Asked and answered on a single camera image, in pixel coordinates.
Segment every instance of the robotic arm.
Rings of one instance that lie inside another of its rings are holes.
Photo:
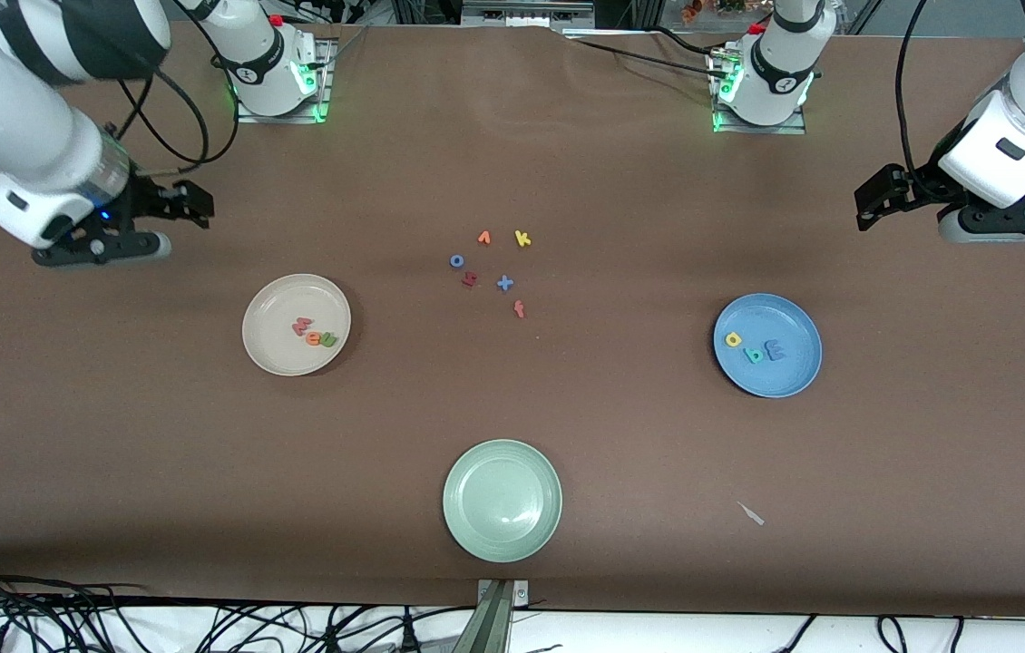
[[[827,0],[777,0],[766,32],[728,43],[722,62],[707,55],[728,74],[713,85],[720,103],[750,124],[786,121],[807,98],[815,64],[834,33]]]
[[[945,240],[1025,240],[1025,52],[927,165],[911,173],[887,165],[856,191],[858,228],[866,232],[886,215],[931,203],[947,204],[937,214]]]
[[[280,116],[317,94],[315,37],[268,19],[258,0],[176,0],[210,34],[250,114]]]
[[[167,255],[169,241],[134,232],[132,220],[189,218],[206,228],[209,194],[139,177],[122,146],[48,83],[144,77],[169,48],[169,25],[157,0],[85,0],[72,12],[69,5],[63,12],[52,0],[0,1],[0,226],[45,266]],[[89,15],[112,21],[112,48],[90,30]]]

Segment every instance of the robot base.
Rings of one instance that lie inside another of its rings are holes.
[[[794,109],[789,119],[779,124],[752,124],[737,117],[734,109],[721,103],[719,95],[711,94],[710,105],[714,117],[714,131],[736,131],[739,133],[785,133],[802,136],[807,133],[807,121],[803,119],[803,107]]]
[[[114,239],[111,243],[94,240],[90,252],[72,252],[66,249],[33,249],[33,263],[41,268],[78,270],[102,268],[107,264],[148,263],[169,257],[173,251],[169,237],[159,232],[132,232],[128,239]],[[101,257],[110,249],[115,257]]]
[[[315,124],[327,122],[327,108],[331,103],[331,85],[335,81],[335,53],[338,51],[337,38],[304,38],[300,42],[303,51],[296,62],[305,67],[317,64],[318,69],[310,72],[305,79],[313,80],[317,90],[293,111],[284,115],[263,116],[251,112],[239,104],[239,122],[262,124]]]

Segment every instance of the black cable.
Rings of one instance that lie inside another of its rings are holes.
[[[665,59],[659,59],[655,57],[647,57],[645,54],[638,54],[637,52],[627,52],[625,50],[618,50],[617,48],[611,48],[609,45],[602,45],[600,43],[590,43],[588,41],[580,41],[579,44],[590,46],[590,48],[597,48],[598,50],[605,50],[607,52],[613,52],[615,54],[621,54],[623,57],[631,57],[634,59],[641,59],[642,62],[650,62],[653,64],[660,64],[663,67],[670,67],[671,69],[688,70],[691,72],[698,72],[698,74],[707,75],[707,77],[725,77],[723,71],[706,70],[702,67],[690,67],[686,64],[679,64],[675,62],[666,62]]]
[[[684,50],[690,50],[691,52],[696,52],[698,54],[708,54],[708,53],[710,53],[711,48],[716,48],[716,45],[711,45],[710,48],[702,48],[702,46],[698,46],[698,45],[694,45],[692,43],[688,43],[686,40],[684,40],[684,38],[682,38],[681,36],[674,34],[673,32],[671,32],[671,30],[665,29],[665,27],[661,27],[660,25],[644,27],[644,28],[642,28],[642,31],[643,32],[657,32],[659,34],[665,34],[666,36],[668,36],[670,38],[670,41],[673,41],[674,43],[678,43],[679,46],[682,46],[682,48]]]
[[[899,145],[903,147],[903,165],[907,166],[907,174],[910,175],[911,181],[928,197],[945,202],[949,201],[950,198],[933,193],[924,183],[922,178],[919,178],[919,174],[915,172],[915,164],[911,160],[911,144],[907,136],[907,113],[903,109],[903,64],[907,62],[907,45],[911,41],[911,33],[915,32],[915,24],[919,21],[919,14],[924,12],[925,4],[928,4],[928,0],[919,0],[915,4],[915,9],[911,12],[911,21],[908,21],[907,24],[907,32],[903,33],[903,40],[899,43],[899,58],[895,62],[895,115],[899,119]]]
[[[420,646],[420,638],[416,637],[416,628],[412,625],[412,608],[404,607],[404,640],[400,644],[400,653],[424,653]]]
[[[218,57],[218,60],[221,60],[222,52],[219,52],[217,45],[214,43],[213,38],[210,38],[210,34],[207,34],[206,28],[204,28],[201,25],[201,22],[198,21],[198,18],[194,17],[194,15],[190,11],[188,11],[186,7],[182,7],[181,4],[175,3],[175,5],[182,13],[186,14],[186,16],[190,19],[191,24],[194,25],[194,28],[198,29],[198,32],[202,34],[202,38],[205,38],[206,43],[210,46],[210,49],[214,51],[214,57]],[[235,138],[239,136],[239,96],[235,94],[234,86],[231,84],[230,75],[227,74],[225,71],[223,71],[222,75],[225,78],[227,92],[228,94],[231,95],[231,100],[233,100],[234,103],[234,113],[232,115],[232,125],[231,125],[231,136],[227,138],[225,145],[222,146],[221,150],[218,150],[216,154],[211,154],[210,156],[207,156],[207,153],[209,152],[209,136],[206,136],[204,141],[207,146],[206,148],[202,149],[201,156],[197,158],[188,157],[186,156],[186,154],[181,154],[180,152],[178,152],[176,148],[173,148],[173,146],[170,145],[169,141],[165,139],[164,136],[161,135],[159,130],[154,127],[154,125],[151,123],[151,120],[149,120],[149,117],[146,115],[146,112],[142,109],[142,100],[134,99],[134,96],[132,96],[132,92],[128,90],[126,85],[124,85],[124,83],[120,83],[120,85],[122,86],[122,92],[124,92],[126,98],[130,100],[130,106],[134,108],[136,112],[138,112],[139,119],[142,120],[142,123],[146,125],[146,128],[149,129],[149,132],[151,132],[151,135],[154,136],[154,139],[159,141],[159,145],[162,146],[163,149],[165,149],[165,152],[173,154],[173,156],[177,157],[178,160],[186,161],[188,162],[188,164],[190,164],[189,166],[179,167],[179,169],[177,169],[177,174],[186,174],[189,172],[193,172],[195,169],[198,169],[201,166],[209,164],[209,162],[218,161],[219,158],[222,158],[227,153],[231,152],[231,148],[232,146],[234,146]]]
[[[352,631],[347,631],[345,634],[339,634],[339,638],[341,638],[341,640],[345,640],[345,638],[355,637],[357,635],[370,631],[370,629],[378,628],[379,626],[388,623],[388,621],[400,621],[400,620],[404,619],[402,619],[401,617],[397,617],[396,615],[392,615],[391,617],[383,617],[383,619],[373,621],[373,623],[371,624],[357,627],[356,629],[352,629]]]
[[[122,621],[122,626],[126,628],[126,632],[130,634],[130,638],[132,638],[135,644],[138,645],[139,649],[142,649],[142,653],[153,653],[152,650],[150,650],[147,647],[147,645],[144,644],[142,641],[140,641],[138,632],[134,631],[134,626],[130,624],[130,620],[127,619],[126,616],[122,614],[122,608],[118,607],[118,599],[117,596],[114,595],[114,588],[111,586],[107,587],[107,595],[109,595],[110,598],[111,609],[114,611],[115,615],[118,616],[118,620]],[[97,620],[101,624],[101,628],[106,629],[106,621],[101,620],[100,612],[97,612]]]
[[[444,615],[444,613],[455,612],[455,611],[459,611],[459,610],[476,610],[476,608],[441,608],[441,609],[438,609],[438,610],[432,610],[432,611],[428,611],[428,612],[420,613],[420,615],[416,615],[416,616],[412,617],[412,619],[409,619],[409,621],[412,621],[412,623],[414,623],[414,621],[418,621],[420,619],[426,619],[428,617],[435,617],[436,615]],[[378,636],[375,636],[374,640],[369,641],[367,644],[364,644],[363,646],[360,646],[359,649],[356,649],[355,653],[367,653],[367,650],[371,649],[372,646],[374,646],[377,642],[379,642],[380,640],[383,640],[384,637],[387,637],[387,636],[392,635],[393,632],[396,632],[398,629],[400,629],[400,628],[402,628],[404,626],[405,626],[405,623],[401,623],[398,626],[393,626],[393,627],[389,627],[389,628],[385,629],[385,631],[380,632]]]
[[[803,625],[799,626],[799,629],[797,629],[797,631],[794,631],[794,637],[791,639],[790,644],[787,644],[786,646],[784,646],[784,648],[779,649],[777,653],[792,653],[794,651],[795,646],[798,646],[799,641],[803,640],[803,635],[807,632],[807,629],[811,627],[811,624],[815,623],[815,620],[818,617],[819,615],[808,616],[807,620],[803,621]]]
[[[124,86],[125,84],[125,82],[122,82],[122,80],[119,80],[118,83],[122,86]],[[122,123],[122,127],[120,127],[118,131],[115,132],[114,137],[117,137],[118,140],[122,140],[122,138],[126,136],[126,132],[130,131],[130,125],[134,123],[135,120],[138,119],[138,113],[142,111],[142,107],[146,105],[146,100],[149,98],[149,91],[151,91],[151,88],[153,87],[154,87],[154,76],[151,75],[151,77],[147,77],[146,86],[142,86],[142,91],[140,91],[138,94],[138,103],[136,105],[132,105],[132,109],[130,110],[130,115],[126,116],[126,121]]]
[[[891,621],[891,624],[895,626],[895,632],[899,635],[899,649],[891,645],[891,641],[883,635],[883,623],[885,621]],[[879,637],[883,645],[887,646],[887,650],[891,650],[891,653],[907,653],[907,641],[903,638],[903,628],[899,627],[899,621],[895,617],[876,617],[876,635]]]
[[[254,640],[246,640],[242,644],[238,644],[238,645],[232,646],[230,649],[227,650],[227,652],[228,653],[240,653],[241,650],[242,650],[242,648],[243,648],[243,646],[248,646],[248,645],[251,645],[251,644],[258,644],[260,641],[273,641],[273,642],[276,642],[276,644],[280,645],[280,653],[288,653],[288,648],[286,648],[286,645],[283,644],[283,641],[280,640],[280,638],[271,637],[271,636],[256,637],[256,638],[254,638]]]
[[[2,583],[8,586],[7,590],[5,590],[2,587]],[[130,632],[130,636],[134,638],[134,642],[146,653],[152,653],[151,650],[149,650],[146,647],[145,643],[138,639],[138,634],[134,632],[134,629],[132,629],[130,621],[124,618],[122,611],[117,607],[117,602],[115,602],[114,587],[119,586],[120,585],[119,583],[84,584],[83,586],[83,584],[70,583],[67,581],[59,581],[58,579],[51,579],[51,578],[36,578],[36,576],[10,575],[10,574],[0,575],[0,590],[11,594],[13,583],[30,583],[30,584],[40,584],[40,586],[59,587],[59,589],[66,589],[69,591],[73,591],[74,595],[81,596],[84,602],[89,605],[90,610],[94,611],[95,616],[97,616],[97,620],[101,626],[102,632],[107,632],[106,621],[101,619],[100,613],[97,612],[97,604],[93,602],[92,598],[94,595],[90,591],[90,589],[100,589],[102,591],[106,591],[107,598],[109,598],[110,600],[111,608],[118,613],[118,618],[122,620],[124,627],[126,627],[127,631]],[[107,641],[107,639],[101,640],[100,637],[98,637],[98,644],[101,644],[102,648],[108,648],[108,649],[112,648],[112,646],[109,646],[109,641]]]
[[[868,0],[868,1],[869,3],[872,3],[872,5],[871,7],[864,7],[866,9],[866,15],[862,17],[857,17],[856,22],[852,24],[852,27],[854,29],[852,32],[853,35],[858,36],[863,34],[863,31],[866,29],[866,27],[868,27],[868,24],[869,22],[871,22],[871,18],[874,17],[874,13],[876,13],[879,10],[879,7],[883,5],[883,0]]]
[[[65,644],[66,645],[70,645],[70,644],[76,645],[76,648],[78,650],[80,650],[80,652],[82,652],[82,653],[89,653],[90,652],[90,648],[89,648],[88,645],[85,645],[85,642],[84,642],[83,638],[80,635],[75,634],[74,629],[72,627],[70,627],[69,624],[67,624],[66,621],[64,619],[61,619],[60,616],[57,615],[57,613],[55,611],[48,611],[48,610],[40,609],[41,608],[40,605],[37,605],[36,604],[36,600],[33,599],[33,598],[31,598],[31,596],[15,595],[15,594],[8,593],[6,590],[0,589],[0,598],[5,599],[7,601],[11,601],[11,602],[16,603],[18,605],[22,605],[22,607],[24,607],[25,604],[30,605],[31,611],[29,611],[27,613],[15,612],[15,613],[11,613],[11,615],[20,616],[20,617],[40,616],[40,617],[48,618],[49,620],[52,621],[52,623],[54,625],[56,625],[57,629],[60,630],[61,637],[65,638]],[[45,649],[51,650],[51,648],[49,648],[48,642],[44,641],[43,638],[41,638],[40,635],[37,635],[35,628],[32,628],[32,627],[28,626],[27,624],[22,624],[18,620],[15,619],[15,616],[8,616],[8,615],[6,615],[6,616],[8,617],[8,619],[10,619],[10,623],[13,626],[16,626],[16,628],[18,628],[20,631],[27,634],[28,636],[30,636],[31,638],[33,638],[33,640],[39,642],[39,644],[43,645],[45,647]]]
[[[257,606],[248,608],[248,611],[250,612],[255,612],[257,610],[259,610]],[[242,621],[243,617],[246,615],[247,612],[243,612],[240,609],[234,612],[233,615],[227,615],[225,619],[218,621],[217,620],[218,615],[217,612],[215,612],[214,624],[210,625],[210,629],[206,631],[205,636],[202,636],[202,641],[199,642],[198,648],[194,650],[194,653],[209,653],[211,648],[213,648],[214,646],[214,642],[218,641],[218,638],[221,638],[228,631],[228,629],[231,629],[232,627],[235,627],[235,625],[239,624]],[[231,621],[231,623],[227,623],[227,621],[230,620],[232,617],[234,617],[234,621]]]
[[[621,9],[621,15],[617,16],[617,22],[616,22],[616,24],[613,24],[612,29],[618,29],[618,28],[621,27],[621,22],[625,21],[625,16],[628,15],[629,9],[633,8],[633,3],[636,3],[636,1],[637,0],[629,0],[629,3],[625,4],[625,8]]]
[[[302,0],[297,0],[295,3],[291,3],[289,0],[278,0],[278,3],[288,5],[288,7],[291,7],[296,12],[305,13],[305,15],[326,22],[328,25],[333,25],[331,18],[322,15],[322,13],[315,11],[315,9],[304,9],[302,7]]]
[[[359,615],[363,615],[364,612],[370,610],[364,605],[360,605],[351,612],[350,615],[339,619],[338,623],[333,625],[327,625],[327,631],[323,634],[323,646],[319,650],[326,649],[327,653],[338,653],[339,652],[339,634],[343,631],[351,624],[351,621],[356,620]],[[327,614],[327,623],[331,624],[331,617],[335,614],[335,608],[331,608],[331,611]]]
[[[100,36],[101,42],[106,43],[106,45],[109,45],[110,48],[116,50],[118,54],[122,54],[124,55],[124,57],[128,57],[136,60],[139,64],[142,64],[144,67],[147,67],[147,69],[153,72],[155,77],[161,79],[162,82],[165,83],[165,85],[169,86],[170,90],[175,91],[177,97],[181,98],[182,103],[186,103],[186,107],[189,107],[190,112],[194,114],[194,120],[198,122],[198,130],[199,133],[201,133],[202,147],[201,147],[201,154],[199,154],[197,160],[194,160],[196,161],[194,165],[186,167],[186,169],[178,169],[177,173],[184,174],[186,172],[193,172],[193,170],[198,169],[202,165],[202,163],[205,162],[207,154],[209,154],[209,149],[210,149],[209,128],[207,128],[205,117],[202,117],[202,111],[198,108],[198,105],[194,104],[194,99],[191,98],[189,92],[182,90],[181,86],[177,85],[175,80],[169,78],[169,75],[165,75],[160,67],[154,66],[154,64],[148,62],[147,58],[142,57],[142,55],[140,55],[139,53],[130,52],[124,49],[121,45],[118,45],[118,42],[115,42],[114,38],[107,36],[107,34],[104,33],[100,28],[98,28],[97,22],[92,16],[86,15],[84,9],[76,8],[76,5],[74,5],[73,3],[64,3],[64,0],[51,0],[51,2],[57,5],[60,11],[66,13],[66,15],[77,17],[77,19],[81,22],[82,27]],[[186,12],[186,8],[181,7],[181,4],[175,3],[175,5],[177,6],[177,8],[180,8],[182,12]],[[138,117],[142,119],[142,123],[146,123],[147,127],[149,127],[149,121],[146,119],[146,116],[144,116],[142,113],[140,113],[140,108],[138,107],[138,105],[134,104],[134,107],[138,109]]]
[[[311,629],[311,627],[310,627],[309,624],[306,624],[306,611],[305,610],[298,611],[298,617],[300,617],[300,619],[302,619],[302,644],[298,645],[298,651],[296,653],[304,653],[305,650],[306,650],[306,638],[311,637],[311,632],[309,632],[310,629]],[[288,625],[288,628],[289,629],[293,629],[293,631],[298,632],[297,629],[294,628],[294,627],[292,627],[292,626]]]
[[[215,607],[215,608],[217,608],[217,610],[225,610],[225,611],[231,612],[231,613],[238,612],[235,608],[228,608],[228,607],[225,607],[225,605],[217,605],[217,607]],[[277,618],[272,619],[272,618],[263,617],[263,616],[260,616],[260,615],[254,615],[254,613],[248,613],[247,615],[243,615],[243,618],[251,619],[251,620],[255,620],[255,621],[260,621],[260,623],[264,623],[264,624],[277,625],[277,626],[279,626],[281,628],[286,628],[289,631],[291,631],[291,632],[293,632],[293,634],[295,634],[297,636],[302,637],[303,638],[303,645],[304,646],[305,646],[305,642],[309,641],[309,640],[310,641],[322,641],[321,637],[315,636],[315,635],[311,635],[311,632],[309,632],[309,629],[306,629],[306,612],[305,612],[305,610],[298,611],[298,615],[300,615],[302,617],[302,623],[303,623],[303,625],[302,625],[301,628],[289,624],[288,621],[286,621],[285,619],[280,622],[280,621],[278,621]],[[302,652],[303,652],[303,649],[298,650],[298,653],[302,653]]]
[[[247,635],[246,640],[240,641],[239,644],[236,644],[235,646],[233,646],[233,648],[230,649],[231,653],[238,652],[238,650],[243,649],[244,646],[247,646],[247,645],[251,644],[251,642],[266,640],[268,637],[258,638],[257,637],[258,634],[262,632],[264,629],[266,629],[268,627],[272,626],[272,624],[277,624],[278,620],[280,620],[282,618],[285,618],[285,616],[289,615],[289,613],[297,612],[297,611],[300,611],[300,610],[302,610],[302,605],[296,605],[293,608],[287,608],[286,610],[283,610],[282,612],[280,612],[279,616],[275,617],[272,620],[266,621],[266,623],[262,623],[257,628],[252,629],[252,631],[250,631],[250,634]],[[270,638],[270,640],[276,640],[276,641],[278,641],[278,638]],[[279,641],[279,642],[280,642],[280,648],[283,649],[281,651],[281,653],[286,653],[286,648],[283,645],[283,641]]]
[[[965,617],[956,617],[956,631],[951,636],[951,645],[948,646],[948,653],[956,653],[959,646],[959,636],[965,635]]]
[[[89,619],[88,613],[82,612],[80,610],[73,610],[66,612],[65,616],[69,617],[69,623],[73,625],[74,632],[80,634],[82,628],[93,625],[93,621]],[[77,617],[82,617],[82,621],[78,621]],[[93,632],[93,640],[97,641],[98,646],[100,646],[101,649],[114,650],[114,646],[112,646],[110,642],[107,641],[109,640],[109,634],[107,634],[106,638],[102,638],[101,634],[97,631],[97,628],[89,627],[89,629],[90,632]]]

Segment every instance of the metal mounting plate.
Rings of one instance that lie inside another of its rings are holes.
[[[803,108],[794,109],[789,119],[763,127],[761,124],[750,124],[737,117],[733,109],[720,103],[719,96],[710,96],[711,109],[714,113],[714,131],[736,131],[739,133],[785,133],[799,136],[807,133],[807,121],[803,119]]]
[[[483,579],[477,583],[477,603],[485,598],[485,591],[491,583],[491,579]],[[524,608],[528,604],[529,581],[512,581],[512,607]]]

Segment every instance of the brown cloth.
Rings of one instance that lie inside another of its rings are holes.
[[[175,35],[169,74],[217,150],[219,73]],[[897,45],[835,38],[808,135],[767,137],[712,133],[700,75],[546,30],[371,29],[326,124],[243,125],[193,175],[209,232],[144,220],[168,261],[49,272],[0,229],[0,570],[205,598],[462,604],[500,576],[559,608],[1025,613],[1025,245],[944,243],[932,209],[856,231],[854,190],[899,160]],[[1019,49],[911,46],[919,161]],[[67,94],[126,113],[112,85]],[[168,91],[152,117],[197,152]],[[140,125],[126,145],[171,161]],[[296,272],[337,282],[355,327],[286,379],[240,323]],[[797,397],[714,361],[716,315],[753,292],[819,326]],[[443,522],[447,471],[491,438],[538,447],[565,492],[512,565]]]

